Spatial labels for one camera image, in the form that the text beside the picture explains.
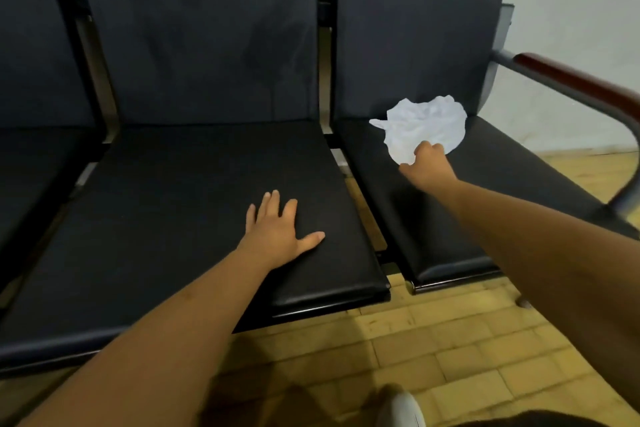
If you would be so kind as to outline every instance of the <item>shoe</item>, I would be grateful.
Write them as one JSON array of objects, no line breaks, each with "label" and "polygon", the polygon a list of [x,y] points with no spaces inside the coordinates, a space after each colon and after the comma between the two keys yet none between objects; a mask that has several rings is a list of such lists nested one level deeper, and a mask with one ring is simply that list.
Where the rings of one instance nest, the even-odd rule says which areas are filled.
[{"label": "shoe", "polygon": [[426,424],[413,395],[395,391],[380,409],[376,427],[426,427]]}]

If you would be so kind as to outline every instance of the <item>person's left hand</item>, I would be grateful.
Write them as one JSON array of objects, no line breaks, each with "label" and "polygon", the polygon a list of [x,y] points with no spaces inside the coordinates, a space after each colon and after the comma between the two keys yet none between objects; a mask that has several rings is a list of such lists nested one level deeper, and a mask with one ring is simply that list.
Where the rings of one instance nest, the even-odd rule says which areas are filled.
[{"label": "person's left hand", "polygon": [[255,205],[249,206],[244,237],[236,250],[257,257],[272,270],[318,246],[324,239],[324,232],[314,232],[300,240],[296,238],[297,208],[298,201],[290,199],[280,216],[280,193],[277,190],[265,193],[257,216]]}]

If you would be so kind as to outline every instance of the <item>yellow brick floor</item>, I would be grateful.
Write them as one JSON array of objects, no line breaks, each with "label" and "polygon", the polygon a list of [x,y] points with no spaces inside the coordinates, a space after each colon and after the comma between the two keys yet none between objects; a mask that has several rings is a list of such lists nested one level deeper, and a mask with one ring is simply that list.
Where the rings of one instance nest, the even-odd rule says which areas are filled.
[{"label": "yellow brick floor", "polygon": [[[606,200],[636,154],[551,156],[560,172]],[[348,179],[374,247],[385,247]],[[631,218],[640,225],[640,214]],[[414,393],[427,425],[548,409],[640,425],[636,414],[535,310],[519,309],[507,278],[411,296],[389,276],[389,303],[235,335],[212,384],[206,424],[372,426],[380,387]],[[0,421],[67,371],[0,383]]]}]

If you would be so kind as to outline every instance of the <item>wall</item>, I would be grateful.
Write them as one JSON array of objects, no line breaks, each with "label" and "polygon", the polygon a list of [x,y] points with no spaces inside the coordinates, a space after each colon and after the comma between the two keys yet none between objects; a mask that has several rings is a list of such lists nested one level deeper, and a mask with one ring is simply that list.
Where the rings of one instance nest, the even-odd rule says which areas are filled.
[{"label": "wall", "polygon": [[[504,0],[505,47],[532,51],[640,91],[640,0]],[[533,151],[635,148],[611,118],[501,68],[481,114]]]}]

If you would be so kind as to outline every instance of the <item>chair backrest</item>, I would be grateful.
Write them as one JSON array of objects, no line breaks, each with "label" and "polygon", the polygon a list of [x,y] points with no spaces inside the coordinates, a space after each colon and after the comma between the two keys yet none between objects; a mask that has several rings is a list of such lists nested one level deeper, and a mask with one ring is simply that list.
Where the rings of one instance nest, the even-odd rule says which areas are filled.
[{"label": "chair backrest", "polygon": [[124,125],[317,118],[317,0],[88,0]]},{"label": "chair backrest", "polygon": [[0,128],[93,126],[58,0],[0,0],[0,8]]},{"label": "chair backrest", "polygon": [[380,117],[403,98],[477,111],[502,0],[336,0],[333,118]]}]

